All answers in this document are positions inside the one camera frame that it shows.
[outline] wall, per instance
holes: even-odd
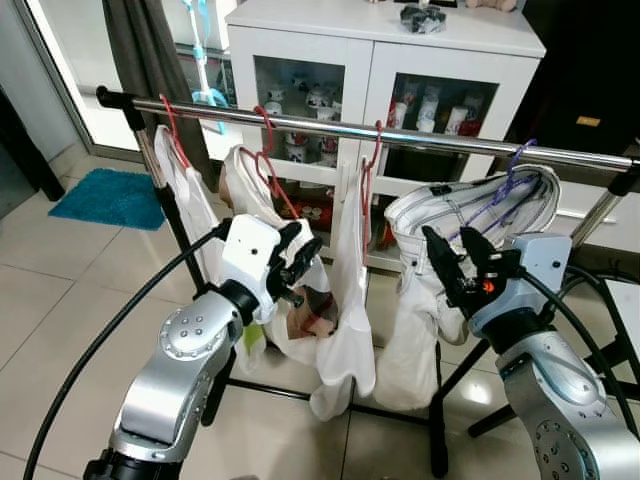
[[[0,84],[47,160],[80,141],[12,0],[0,0]]]

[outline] white cabinet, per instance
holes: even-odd
[[[274,111],[316,117],[326,111],[308,101],[336,102],[336,120],[386,124],[391,111],[398,128],[502,139],[544,55],[521,13],[445,9],[446,31],[415,35],[400,24],[402,7],[360,0],[241,5],[227,17],[239,107],[277,100],[269,104]],[[420,113],[423,100],[433,107],[428,118]],[[244,139],[259,150],[265,132],[247,127]],[[295,140],[304,148],[291,145]],[[337,225],[345,179],[363,155],[371,157],[373,143],[340,139],[337,154],[326,153],[321,138],[286,138],[276,131],[275,170],[294,203],[307,207],[312,226],[324,231],[324,253],[331,255],[339,232],[330,228],[326,210]],[[392,147],[380,160],[369,264],[397,269],[397,251],[380,241],[384,207],[425,181],[483,177],[493,159]]]

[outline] red hanger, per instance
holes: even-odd
[[[369,196],[371,195],[371,170],[376,164],[378,154],[380,153],[380,145],[382,143],[382,122],[376,122],[378,136],[376,137],[376,147],[373,150],[373,158],[369,163],[362,165],[362,178],[360,182],[360,202],[362,204],[362,215],[364,216],[363,236],[362,236],[362,263],[366,263],[367,245],[369,245],[369,229],[371,227],[371,211],[369,208]]]
[[[289,197],[287,196],[285,191],[282,189],[282,186],[278,181],[278,176],[276,175],[273,165],[269,160],[269,153],[273,151],[273,123],[269,119],[269,114],[265,111],[264,108],[258,106],[258,107],[255,107],[253,111],[256,113],[259,113],[264,118],[264,124],[267,129],[267,144],[263,147],[262,151],[258,153],[253,153],[244,147],[240,147],[240,150],[243,153],[246,153],[247,155],[249,155],[251,158],[253,158],[258,177],[260,177],[260,179],[264,182],[264,184],[267,187],[269,187],[269,190],[271,191],[271,194],[273,195],[273,197],[282,198],[284,203],[287,205],[287,208],[291,212],[291,215],[293,216],[293,218],[298,219],[299,218],[298,212],[296,212],[296,209],[293,208],[293,204],[291,203],[291,200],[289,200]],[[271,182],[269,182],[269,180],[266,179],[260,172],[260,159],[262,159],[264,163],[267,164],[267,168],[269,169],[269,175],[271,176]]]
[[[176,126],[175,113],[171,105],[169,104],[169,100],[162,93],[160,94],[160,100],[164,103],[164,108],[167,110],[167,116],[169,117],[169,122],[171,123],[171,136],[173,137],[173,142],[176,145],[176,150],[178,150],[178,160],[180,161],[180,165],[185,170],[191,166],[187,155],[184,153],[184,149],[182,148],[182,144],[180,143],[180,137],[178,136],[178,127]]]

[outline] glass cabinet door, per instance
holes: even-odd
[[[365,124],[502,139],[538,60],[376,42]],[[362,142],[361,155],[373,153]],[[425,182],[484,177],[492,158],[385,146],[374,192],[402,195]]]
[[[373,42],[230,25],[238,107],[262,106],[293,115],[361,124]],[[280,184],[325,243],[331,256],[348,176],[355,174],[360,142],[273,130],[270,154]],[[263,128],[244,127],[248,148],[267,144]]]

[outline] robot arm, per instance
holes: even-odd
[[[529,433],[541,478],[640,478],[640,443],[607,405],[593,370],[542,318],[546,298],[521,278],[527,271],[558,291],[569,239],[522,234],[498,252],[464,228],[463,244],[478,269],[469,279],[446,240],[429,227],[423,232],[450,305],[460,307],[473,334],[499,355],[506,396]]]
[[[109,448],[90,462],[85,480],[173,480],[187,457],[207,397],[242,328],[271,319],[275,302],[309,268],[321,247],[307,242],[288,267],[280,257],[300,232],[278,231],[250,215],[234,217],[222,254],[222,284],[176,310],[160,329],[150,360],[136,376]]]

